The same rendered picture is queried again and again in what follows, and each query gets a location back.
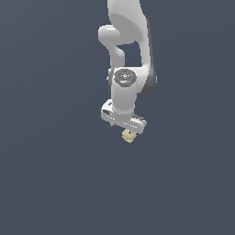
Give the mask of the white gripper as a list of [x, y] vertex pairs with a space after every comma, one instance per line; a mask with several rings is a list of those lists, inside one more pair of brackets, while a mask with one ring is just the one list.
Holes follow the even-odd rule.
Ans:
[[113, 102], [108, 99], [101, 107], [101, 118], [110, 123], [111, 127], [115, 125], [124, 129], [129, 129], [131, 136], [136, 136], [136, 132], [141, 134], [147, 125], [144, 117], [139, 117], [133, 111], [125, 115], [117, 113], [113, 110]]

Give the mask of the small beige object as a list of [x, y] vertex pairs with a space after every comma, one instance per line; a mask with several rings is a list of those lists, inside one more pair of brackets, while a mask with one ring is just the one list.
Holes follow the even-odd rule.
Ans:
[[129, 134], [129, 129], [125, 129], [123, 132], [122, 132], [122, 138], [123, 140], [125, 140], [126, 142], [128, 143], [131, 143], [132, 141], [134, 141], [134, 139], [137, 137], [137, 133], [136, 133], [136, 136], [131, 136]]

